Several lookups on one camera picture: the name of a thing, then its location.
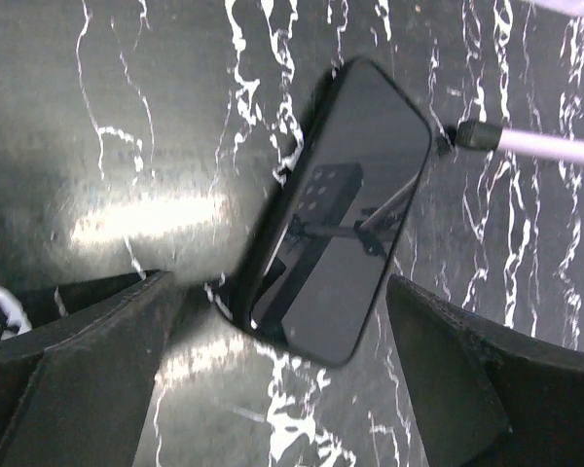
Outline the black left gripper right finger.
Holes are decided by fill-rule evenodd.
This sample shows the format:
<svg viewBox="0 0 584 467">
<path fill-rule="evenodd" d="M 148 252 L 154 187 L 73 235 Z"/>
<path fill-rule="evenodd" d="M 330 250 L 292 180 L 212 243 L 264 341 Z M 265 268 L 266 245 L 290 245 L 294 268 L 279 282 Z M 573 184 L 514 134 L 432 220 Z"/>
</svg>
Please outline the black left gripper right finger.
<svg viewBox="0 0 584 467">
<path fill-rule="evenodd" d="M 584 353 L 394 274 L 385 300 L 431 466 L 584 466 Z"/>
</svg>

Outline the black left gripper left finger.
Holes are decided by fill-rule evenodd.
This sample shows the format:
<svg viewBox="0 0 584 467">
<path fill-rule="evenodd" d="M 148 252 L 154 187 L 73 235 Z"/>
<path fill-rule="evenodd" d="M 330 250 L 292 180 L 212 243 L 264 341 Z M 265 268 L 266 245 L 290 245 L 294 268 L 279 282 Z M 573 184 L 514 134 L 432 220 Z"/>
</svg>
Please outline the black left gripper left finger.
<svg viewBox="0 0 584 467">
<path fill-rule="evenodd" d="M 0 466 L 129 466 L 175 318 L 168 271 L 23 292 L 0 310 Z"/>
</svg>

